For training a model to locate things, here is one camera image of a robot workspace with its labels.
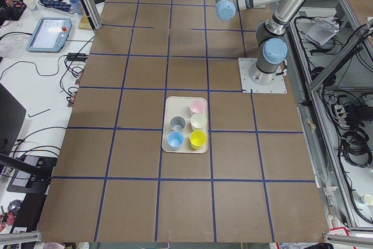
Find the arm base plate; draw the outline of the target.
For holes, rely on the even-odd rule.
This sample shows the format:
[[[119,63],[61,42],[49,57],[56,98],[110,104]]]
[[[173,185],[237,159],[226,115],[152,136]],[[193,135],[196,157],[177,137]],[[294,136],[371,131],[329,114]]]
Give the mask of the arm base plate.
[[[239,58],[241,88],[243,93],[286,94],[285,74],[279,65],[275,73],[262,73],[256,65],[257,58]]]

